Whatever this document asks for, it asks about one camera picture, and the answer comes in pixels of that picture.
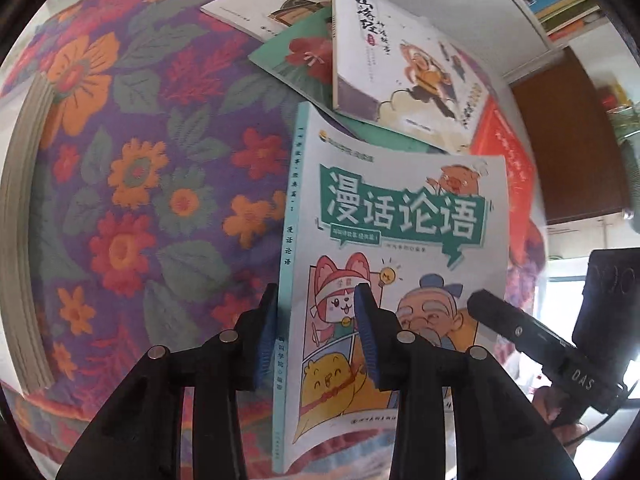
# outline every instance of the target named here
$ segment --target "floral tablecloth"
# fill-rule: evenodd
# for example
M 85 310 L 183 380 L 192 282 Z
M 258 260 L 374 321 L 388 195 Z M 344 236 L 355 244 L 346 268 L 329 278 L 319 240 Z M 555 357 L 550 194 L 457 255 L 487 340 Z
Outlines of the floral tablecloth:
M 200 345 L 278 279 L 300 97 L 248 62 L 257 40 L 200 12 L 209 1 L 78 2 L 39 28 L 3 89 L 41 71 L 58 92 L 30 215 L 33 295 L 56 383 L 26 399 L 4 388 L 26 443 L 58 463 L 147 348 Z M 540 242 L 510 269 L 513 303 L 532 298 Z M 191 401 L 187 392 L 185 478 Z M 268 478 L 268 381 L 239 397 L 239 411 L 249 475 Z M 389 432 L 351 434 L 292 472 L 343 478 L 391 443 Z

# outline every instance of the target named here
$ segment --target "silver screw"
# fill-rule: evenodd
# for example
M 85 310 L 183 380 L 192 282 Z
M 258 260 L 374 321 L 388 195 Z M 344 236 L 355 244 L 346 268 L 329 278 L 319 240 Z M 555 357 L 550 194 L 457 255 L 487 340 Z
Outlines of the silver screw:
M 487 353 L 486 353 L 486 350 L 481 346 L 472 346 L 469 349 L 469 355 L 471 355 L 473 359 L 478 359 L 479 361 L 482 361 L 482 359 L 486 359 Z
M 402 330 L 402 332 L 398 332 L 396 335 L 396 339 L 399 342 L 409 344 L 415 341 L 415 334 L 413 332 L 409 332 L 408 330 Z
M 223 330 L 218 336 L 223 343 L 232 343 L 238 339 L 238 332 L 235 330 Z
M 150 359 L 159 359 L 164 357 L 164 354 L 166 354 L 166 348 L 161 345 L 152 346 L 146 353 Z

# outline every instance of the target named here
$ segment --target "brown wooden panel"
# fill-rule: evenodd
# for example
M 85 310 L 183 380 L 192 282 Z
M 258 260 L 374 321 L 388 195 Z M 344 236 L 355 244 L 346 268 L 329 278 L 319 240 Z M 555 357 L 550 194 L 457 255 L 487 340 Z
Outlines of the brown wooden panel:
M 549 224 L 629 207 L 622 156 L 593 83 L 570 48 L 512 86 L 536 157 Z

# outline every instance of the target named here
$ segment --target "book spine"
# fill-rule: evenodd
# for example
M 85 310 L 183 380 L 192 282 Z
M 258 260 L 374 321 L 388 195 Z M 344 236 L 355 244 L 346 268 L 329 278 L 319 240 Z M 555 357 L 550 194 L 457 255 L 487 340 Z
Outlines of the book spine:
M 273 373 L 273 445 L 271 467 L 276 473 L 284 473 L 285 407 L 287 393 L 287 359 L 289 350 L 289 319 L 293 290 L 293 270 L 298 235 L 298 211 L 302 187 L 302 163 L 305 153 L 306 124 L 309 102 L 298 106 L 298 118 L 291 149 L 289 185 L 284 215 L 282 252 L 280 253 L 280 284 L 278 286 L 278 331 L 274 348 Z

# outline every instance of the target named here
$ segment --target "red book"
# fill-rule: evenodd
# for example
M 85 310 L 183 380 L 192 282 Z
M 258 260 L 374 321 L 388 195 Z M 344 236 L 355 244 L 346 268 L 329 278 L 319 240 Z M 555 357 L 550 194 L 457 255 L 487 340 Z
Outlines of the red book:
M 511 257 L 516 262 L 522 262 L 525 256 L 536 167 L 491 97 L 482 112 L 470 152 L 472 155 L 504 157 L 509 187 Z

